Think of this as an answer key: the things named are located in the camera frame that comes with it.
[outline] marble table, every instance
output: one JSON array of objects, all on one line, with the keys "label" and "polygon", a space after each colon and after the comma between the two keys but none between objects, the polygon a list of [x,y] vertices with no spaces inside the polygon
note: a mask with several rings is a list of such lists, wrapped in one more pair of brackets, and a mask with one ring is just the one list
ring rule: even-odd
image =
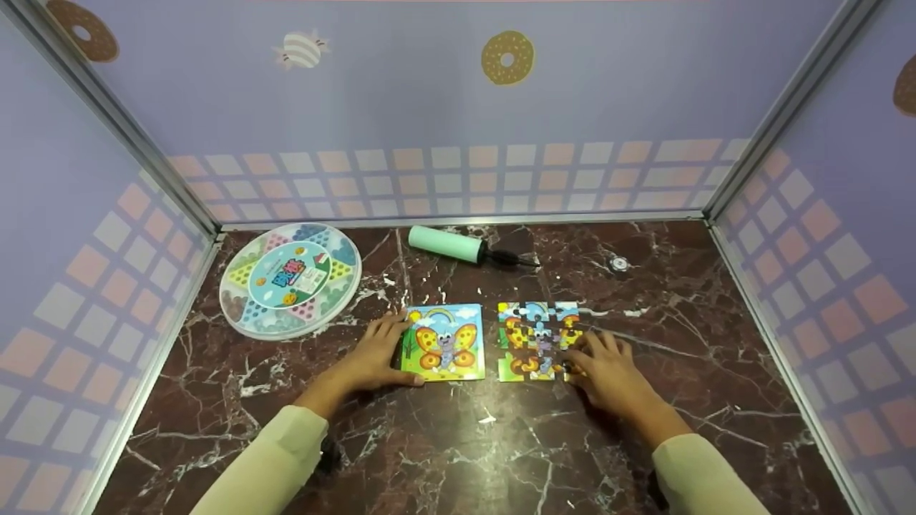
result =
[{"label": "marble table", "polygon": [[[350,306],[281,343],[236,333],[220,312],[232,233],[203,284],[96,513],[187,513],[280,409],[392,305],[578,301],[583,323],[634,343],[637,365],[773,512],[848,513],[747,307],[700,222],[462,227],[536,258],[478,268],[407,246],[406,229],[345,231],[363,255]],[[631,269],[615,275],[612,254]],[[327,460],[286,513],[658,513],[649,453],[561,382],[485,380],[352,399]]]}]

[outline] donut print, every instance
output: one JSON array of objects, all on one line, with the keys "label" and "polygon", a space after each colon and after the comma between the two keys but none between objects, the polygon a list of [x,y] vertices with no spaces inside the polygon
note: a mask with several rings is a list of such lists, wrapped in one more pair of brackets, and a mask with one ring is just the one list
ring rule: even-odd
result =
[{"label": "donut print", "polygon": [[534,68],[534,45],[521,32],[500,32],[484,45],[480,65],[493,84],[508,86],[522,82]]},{"label": "donut print", "polygon": [[906,64],[894,84],[894,105],[907,116],[916,116],[916,55]]},{"label": "donut print", "polygon": [[88,60],[111,62],[117,58],[115,35],[92,11],[67,0],[49,0],[45,7]]}]

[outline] left hand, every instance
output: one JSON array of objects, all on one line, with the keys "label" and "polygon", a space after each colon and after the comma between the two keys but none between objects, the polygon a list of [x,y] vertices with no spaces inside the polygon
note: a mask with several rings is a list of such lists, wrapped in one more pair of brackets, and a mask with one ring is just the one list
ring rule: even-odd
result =
[{"label": "left hand", "polygon": [[356,348],[333,366],[334,372],[346,378],[352,390],[378,389],[387,385],[422,386],[424,379],[391,367],[391,357],[401,335],[413,322],[405,321],[406,312],[386,312],[369,323]]},{"label": "left hand", "polygon": [[354,391],[387,385],[422,386],[422,376],[391,367],[401,334],[413,325],[404,321],[404,315],[403,310],[387,312],[369,323],[356,348],[315,378],[293,405],[308,408],[328,420]]}]

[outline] jigsaw puzzle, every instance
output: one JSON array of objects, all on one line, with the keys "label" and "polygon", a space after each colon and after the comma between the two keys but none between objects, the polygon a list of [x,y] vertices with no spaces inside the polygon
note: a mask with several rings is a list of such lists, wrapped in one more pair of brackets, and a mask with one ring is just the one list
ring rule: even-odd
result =
[{"label": "jigsaw puzzle", "polygon": [[557,353],[582,334],[575,302],[500,302],[499,380],[550,381],[563,376]]},{"label": "jigsaw puzzle", "polygon": [[415,372],[427,381],[484,378],[480,304],[408,308],[413,325],[401,338],[395,368]]}]

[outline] wallpaper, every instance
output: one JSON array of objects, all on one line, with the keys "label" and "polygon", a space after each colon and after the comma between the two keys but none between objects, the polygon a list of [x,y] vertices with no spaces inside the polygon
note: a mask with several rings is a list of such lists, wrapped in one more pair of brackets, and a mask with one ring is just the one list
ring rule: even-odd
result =
[{"label": "wallpaper", "polygon": [[876,513],[916,503],[916,4],[891,2],[723,228]]},{"label": "wallpaper", "polygon": [[0,16],[0,512],[69,513],[208,245]]},{"label": "wallpaper", "polygon": [[48,0],[224,222],[703,206],[841,0]]},{"label": "wallpaper", "polygon": [[706,205],[746,139],[177,156],[221,222],[667,211]]}]

